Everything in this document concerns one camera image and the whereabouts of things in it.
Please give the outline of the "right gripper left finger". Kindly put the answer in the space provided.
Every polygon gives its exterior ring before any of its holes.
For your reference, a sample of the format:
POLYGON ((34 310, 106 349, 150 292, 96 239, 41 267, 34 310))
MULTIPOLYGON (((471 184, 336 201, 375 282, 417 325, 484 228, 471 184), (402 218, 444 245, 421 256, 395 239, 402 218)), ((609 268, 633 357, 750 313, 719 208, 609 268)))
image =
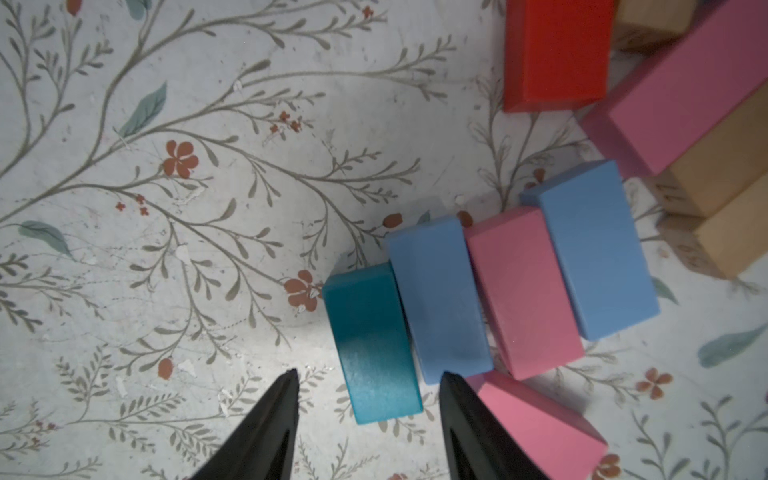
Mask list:
POLYGON ((280 375, 193 480, 289 479, 299 423, 299 377, 280 375))

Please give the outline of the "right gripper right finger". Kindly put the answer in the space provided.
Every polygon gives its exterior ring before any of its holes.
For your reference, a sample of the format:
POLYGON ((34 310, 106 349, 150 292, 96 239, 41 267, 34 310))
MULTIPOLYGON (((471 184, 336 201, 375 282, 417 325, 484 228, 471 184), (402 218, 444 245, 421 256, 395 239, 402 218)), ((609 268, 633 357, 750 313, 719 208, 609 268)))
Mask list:
POLYGON ((439 403, 452 480, 546 478, 463 377, 442 375, 439 403))

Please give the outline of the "teal block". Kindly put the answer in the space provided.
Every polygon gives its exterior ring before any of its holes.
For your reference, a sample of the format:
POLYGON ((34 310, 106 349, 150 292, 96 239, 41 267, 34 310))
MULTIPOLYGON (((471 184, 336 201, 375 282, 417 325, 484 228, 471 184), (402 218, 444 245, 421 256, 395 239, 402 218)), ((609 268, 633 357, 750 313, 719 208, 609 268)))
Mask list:
POLYGON ((390 264, 331 276, 325 308, 355 420, 364 425, 419 414, 423 403, 390 264))

